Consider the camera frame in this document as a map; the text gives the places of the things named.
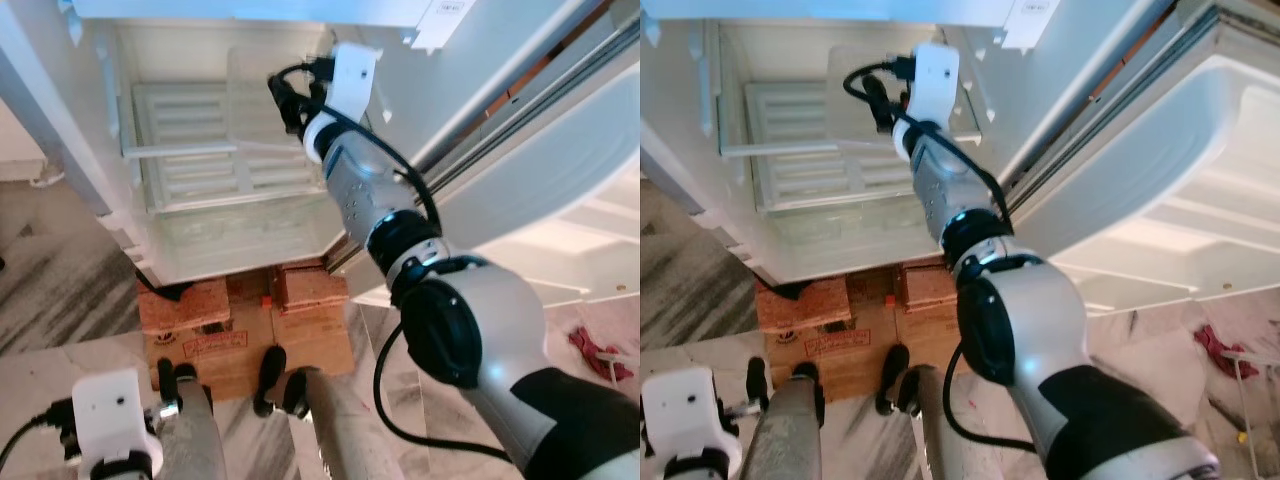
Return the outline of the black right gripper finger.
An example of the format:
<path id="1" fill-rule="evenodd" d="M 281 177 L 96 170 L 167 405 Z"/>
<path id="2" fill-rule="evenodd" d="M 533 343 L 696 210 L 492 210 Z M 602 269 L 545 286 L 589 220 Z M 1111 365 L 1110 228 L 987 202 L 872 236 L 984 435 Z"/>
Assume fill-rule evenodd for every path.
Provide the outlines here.
<path id="1" fill-rule="evenodd" d="M 893 114 L 890 110 L 891 101 L 884 84 L 876 77 L 867 77 L 867 96 L 869 109 L 878 133 L 891 133 L 893 129 Z"/>
<path id="2" fill-rule="evenodd" d="M 288 134 L 303 134 L 307 122 L 307 99 L 298 93 L 287 79 L 282 81 L 282 120 Z"/>

